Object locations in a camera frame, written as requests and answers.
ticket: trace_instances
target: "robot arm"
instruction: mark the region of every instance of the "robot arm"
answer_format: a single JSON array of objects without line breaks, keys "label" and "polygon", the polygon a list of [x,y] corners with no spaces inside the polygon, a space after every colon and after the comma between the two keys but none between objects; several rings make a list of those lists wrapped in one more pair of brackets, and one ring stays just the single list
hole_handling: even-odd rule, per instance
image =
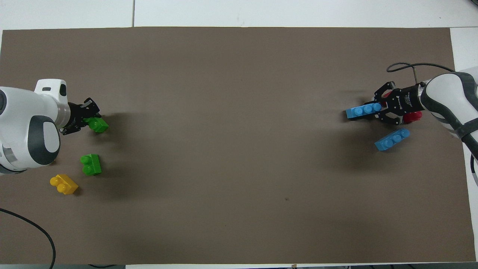
[{"label": "robot arm", "polygon": [[[455,137],[478,157],[478,67],[442,74],[407,88],[396,88],[390,81],[375,92],[374,100],[384,107],[376,117],[399,125],[399,116],[428,110]],[[398,117],[389,117],[393,113]]]},{"label": "robot arm", "polygon": [[0,87],[0,175],[52,163],[60,136],[86,126],[85,118],[101,117],[91,98],[69,103],[61,79],[39,80],[35,91]]},{"label": "robot arm", "polygon": [[478,67],[440,75],[420,94],[423,107],[478,157]]}]

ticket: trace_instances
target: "blue block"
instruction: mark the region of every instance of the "blue block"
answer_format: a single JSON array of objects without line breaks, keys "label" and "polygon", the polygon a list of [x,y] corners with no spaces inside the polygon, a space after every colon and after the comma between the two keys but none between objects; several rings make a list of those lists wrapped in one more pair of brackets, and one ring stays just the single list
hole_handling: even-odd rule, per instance
[{"label": "blue block", "polygon": [[409,135],[410,131],[402,128],[375,142],[375,146],[377,146],[380,151],[384,151],[393,147],[396,143],[407,138]]},{"label": "blue block", "polygon": [[347,118],[356,118],[364,115],[374,114],[382,110],[382,105],[380,103],[371,103],[358,107],[353,107],[345,110],[347,113]]}]

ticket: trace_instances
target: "white table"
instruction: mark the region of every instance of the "white table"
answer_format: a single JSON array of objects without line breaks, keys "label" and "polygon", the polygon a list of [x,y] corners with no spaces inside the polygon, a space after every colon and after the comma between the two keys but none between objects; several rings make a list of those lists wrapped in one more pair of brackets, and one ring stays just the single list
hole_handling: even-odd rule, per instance
[{"label": "white table", "polygon": [[[455,69],[478,65],[478,7],[469,0],[0,0],[0,31],[133,26],[450,27]],[[470,151],[465,146],[464,153],[478,259],[478,187],[469,171]],[[290,266],[189,265],[187,268]],[[165,267],[186,268],[185,265],[128,266],[131,269]]]}]

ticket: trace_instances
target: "building block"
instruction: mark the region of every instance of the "building block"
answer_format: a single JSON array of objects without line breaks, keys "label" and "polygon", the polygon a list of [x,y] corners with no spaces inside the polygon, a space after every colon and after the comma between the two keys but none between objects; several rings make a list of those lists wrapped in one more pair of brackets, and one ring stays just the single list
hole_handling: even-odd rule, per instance
[{"label": "building block", "polygon": [[88,124],[91,130],[97,133],[102,133],[109,127],[109,125],[102,118],[93,117],[83,119],[83,121]]},{"label": "building block", "polygon": [[423,114],[421,111],[415,111],[415,112],[410,112],[410,113],[406,113],[405,115],[403,115],[403,123],[404,124],[409,124],[409,123],[412,123],[412,122],[416,122],[416,121],[419,121],[421,118],[422,118]]},{"label": "building block", "polygon": [[78,185],[67,175],[56,175],[50,179],[50,185],[56,186],[56,190],[63,194],[72,194],[78,188]]},{"label": "building block", "polygon": [[380,151],[384,151],[393,147],[396,143],[407,138],[409,135],[410,131],[402,128],[375,142],[375,146],[377,146],[377,149]]},{"label": "building block", "polygon": [[84,155],[80,158],[80,162],[83,164],[83,173],[87,176],[94,176],[101,173],[98,154]]},{"label": "building block", "polygon": [[358,107],[353,107],[345,110],[347,113],[347,118],[352,119],[360,116],[365,116],[369,114],[374,114],[382,110],[382,105],[380,103],[371,103],[366,105],[361,105]]}]

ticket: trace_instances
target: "brown mat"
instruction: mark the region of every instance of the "brown mat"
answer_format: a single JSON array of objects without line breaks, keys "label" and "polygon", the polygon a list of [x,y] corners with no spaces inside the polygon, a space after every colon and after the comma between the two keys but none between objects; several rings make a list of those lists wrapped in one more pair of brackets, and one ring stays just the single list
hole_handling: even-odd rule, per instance
[{"label": "brown mat", "polygon": [[[1,207],[49,231],[58,263],[475,260],[461,143],[424,113],[379,152],[396,127],[343,112],[386,81],[412,85],[411,70],[385,72],[393,62],[453,67],[449,29],[22,30],[2,42],[1,85],[62,78],[110,125],[0,179]],[[82,174],[88,153],[102,174]],[[49,185],[59,173],[76,195]],[[49,262],[40,232],[4,214],[0,229],[0,263]]]}]

